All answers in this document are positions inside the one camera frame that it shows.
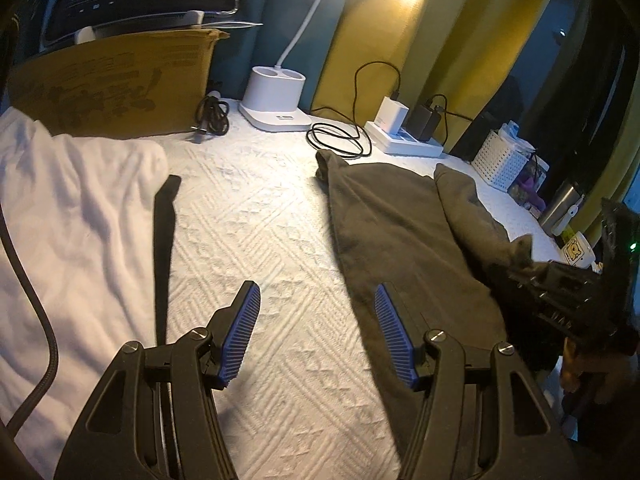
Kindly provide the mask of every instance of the white power adapter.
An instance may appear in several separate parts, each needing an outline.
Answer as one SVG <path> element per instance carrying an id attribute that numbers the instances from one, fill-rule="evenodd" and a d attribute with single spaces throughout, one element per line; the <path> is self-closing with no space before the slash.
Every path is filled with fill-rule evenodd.
<path id="1" fill-rule="evenodd" d="M 409 108 L 402 103 L 385 97 L 382 100 L 374 124 L 390 136 L 393 136 L 398 132 L 400 126 L 402 126 L 402 122 L 404 122 L 404 118 L 408 112 Z"/>

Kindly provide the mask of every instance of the cardboard box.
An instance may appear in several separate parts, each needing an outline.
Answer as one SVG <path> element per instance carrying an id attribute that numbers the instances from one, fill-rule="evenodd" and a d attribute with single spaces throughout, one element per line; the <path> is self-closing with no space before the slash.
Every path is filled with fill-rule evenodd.
<path id="1" fill-rule="evenodd" d="M 204 97 L 219 30 L 90 41 L 11 70 L 11 104 L 52 135 L 129 139 L 185 131 Z"/>

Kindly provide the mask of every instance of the blue rubber pad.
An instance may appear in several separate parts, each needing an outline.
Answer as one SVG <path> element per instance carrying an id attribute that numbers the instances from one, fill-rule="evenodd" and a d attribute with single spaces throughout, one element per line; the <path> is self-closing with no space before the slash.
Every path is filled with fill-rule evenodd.
<path id="1" fill-rule="evenodd" d="M 396 368 L 396 375 L 413 389 L 418 381 L 414 365 L 414 347 L 383 285 L 379 285 L 376 290 L 375 308 L 380 328 L 385 335 L 386 346 Z"/>
<path id="2" fill-rule="evenodd" d="M 235 379 L 240 371 L 244 352 L 254 331 L 255 321 L 260 313 L 260 288 L 252 286 L 244 298 L 225 343 L 222 345 L 222 363 L 219 377 L 225 383 Z"/>

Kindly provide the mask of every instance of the charger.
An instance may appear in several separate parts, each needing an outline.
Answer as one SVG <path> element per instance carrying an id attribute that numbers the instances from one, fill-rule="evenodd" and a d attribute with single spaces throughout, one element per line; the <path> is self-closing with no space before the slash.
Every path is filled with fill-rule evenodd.
<path id="1" fill-rule="evenodd" d="M 409 108 L 402 103 L 390 97 L 385 97 L 382 99 L 382 104 L 380 105 L 380 110 L 378 111 L 374 124 L 393 136 L 398 132 L 400 126 L 402 126 L 408 112 Z"/>
<path id="2" fill-rule="evenodd" d="M 431 108 L 429 105 L 419 105 L 409 117 L 404 129 L 415 140 L 427 142 L 433 137 L 441 120 L 442 116 L 436 108 Z"/>

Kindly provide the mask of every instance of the white plastic basket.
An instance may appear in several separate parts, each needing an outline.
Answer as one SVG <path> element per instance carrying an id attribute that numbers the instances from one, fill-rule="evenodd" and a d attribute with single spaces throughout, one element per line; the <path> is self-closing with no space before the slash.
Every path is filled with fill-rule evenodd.
<path id="1" fill-rule="evenodd" d="M 514 144 L 492 131 L 471 165 L 489 186 L 507 192 L 527 161 Z"/>

